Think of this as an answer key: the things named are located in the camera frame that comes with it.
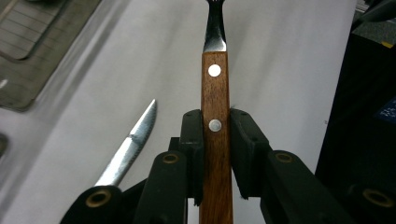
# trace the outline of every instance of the white surface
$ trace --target white surface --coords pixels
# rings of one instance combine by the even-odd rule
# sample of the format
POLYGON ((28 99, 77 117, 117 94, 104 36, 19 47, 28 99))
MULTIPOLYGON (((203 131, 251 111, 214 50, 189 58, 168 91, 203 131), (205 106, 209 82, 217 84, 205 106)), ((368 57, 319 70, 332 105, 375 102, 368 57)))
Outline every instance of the white surface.
MULTIPOLYGON (((297 154, 311 171, 355 5, 224 3, 232 106, 256 120, 274 149, 297 154)), ((156 98, 154 130, 120 187, 147 177, 155 156, 179 136, 182 115, 200 107, 207 10, 204 0, 104 0, 34 108, 0 110, 0 132, 10 138, 0 163, 1 223, 58 223, 156 98)), ((244 202, 233 191, 234 223, 263 223, 259 200, 244 202)), ((196 211, 190 223, 198 223, 196 211)))

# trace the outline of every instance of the silver blade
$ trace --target silver blade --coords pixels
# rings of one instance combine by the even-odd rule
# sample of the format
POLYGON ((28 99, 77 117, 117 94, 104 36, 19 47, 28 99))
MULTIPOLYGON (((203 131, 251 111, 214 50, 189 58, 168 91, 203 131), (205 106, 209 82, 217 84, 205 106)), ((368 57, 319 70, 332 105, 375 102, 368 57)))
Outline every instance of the silver blade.
POLYGON ((209 3, 204 52, 227 51, 222 5, 224 0, 206 0, 209 3))
POLYGON ((95 186, 117 186, 128 172, 149 138, 157 115, 157 102, 153 100, 145 113, 122 142, 113 159, 103 171, 95 186))

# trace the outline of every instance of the black object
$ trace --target black object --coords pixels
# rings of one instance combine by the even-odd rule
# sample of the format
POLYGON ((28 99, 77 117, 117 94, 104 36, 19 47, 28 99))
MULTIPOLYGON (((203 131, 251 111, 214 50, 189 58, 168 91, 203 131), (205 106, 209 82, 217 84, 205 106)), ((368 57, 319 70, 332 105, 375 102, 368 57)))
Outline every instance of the black object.
POLYGON ((388 21, 396 18, 396 0, 371 0, 367 10, 351 26, 351 31, 367 21, 388 21))
MULTIPOLYGON (((180 138, 157 156, 148 179, 125 192, 116 187, 88 189, 70 207, 62 224, 182 224, 187 198, 203 196, 204 138, 201 111, 183 117, 180 138)), ((261 197, 266 223, 354 223, 295 155, 269 146, 253 118, 231 110, 232 166, 244 198, 261 197)))
POLYGON ((350 35, 318 161, 316 176, 359 223, 396 223, 395 62, 395 48, 350 35))

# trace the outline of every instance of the wooden knife handle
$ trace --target wooden knife handle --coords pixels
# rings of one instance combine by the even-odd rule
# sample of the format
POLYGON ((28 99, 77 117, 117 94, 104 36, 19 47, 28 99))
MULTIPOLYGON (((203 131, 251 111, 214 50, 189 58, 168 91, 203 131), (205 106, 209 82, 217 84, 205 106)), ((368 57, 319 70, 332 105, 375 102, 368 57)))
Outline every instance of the wooden knife handle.
POLYGON ((200 224, 232 224, 227 52, 203 53, 202 67, 201 109, 205 139, 205 177, 204 198, 200 205, 200 224))

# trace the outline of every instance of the serrated knife blade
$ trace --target serrated knife blade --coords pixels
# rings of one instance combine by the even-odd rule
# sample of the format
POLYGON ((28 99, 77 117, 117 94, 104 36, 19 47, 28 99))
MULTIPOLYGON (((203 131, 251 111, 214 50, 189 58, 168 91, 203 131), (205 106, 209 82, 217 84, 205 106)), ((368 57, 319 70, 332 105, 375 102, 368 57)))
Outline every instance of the serrated knife blade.
POLYGON ((122 142, 95 186, 117 186, 121 182, 146 144, 154 126, 156 116, 157 101, 153 100, 122 142))

